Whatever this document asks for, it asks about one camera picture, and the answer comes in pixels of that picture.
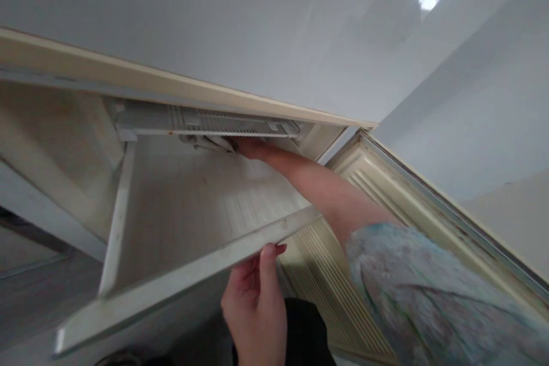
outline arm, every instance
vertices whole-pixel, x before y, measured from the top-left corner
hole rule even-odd
[[[352,232],[375,223],[399,222],[360,189],[333,171],[256,138],[233,139],[238,151],[280,172],[324,215],[344,248]]]

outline patterned shirt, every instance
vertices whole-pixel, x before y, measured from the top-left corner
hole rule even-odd
[[[414,228],[347,243],[351,275],[401,365],[549,365],[549,327]]]

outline freezer compartment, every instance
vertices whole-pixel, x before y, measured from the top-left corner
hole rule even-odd
[[[128,144],[100,296],[190,262],[309,205],[272,168],[176,136]]]
[[[319,215],[262,162],[139,136],[126,148],[98,298],[58,328],[55,353],[126,327]]]

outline black pants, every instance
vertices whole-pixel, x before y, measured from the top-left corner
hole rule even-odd
[[[316,306],[294,298],[284,299],[284,303],[288,320],[286,365],[335,366],[328,349],[326,325]],[[238,353],[234,345],[233,365],[238,365]]]

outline white wall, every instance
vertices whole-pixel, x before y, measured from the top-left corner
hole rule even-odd
[[[549,281],[549,169],[468,200],[463,206]]]
[[[0,26],[381,121],[506,0],[0,0]]]
[[[460,202],[549,168],[549,0],[509,0],[375,136]]]

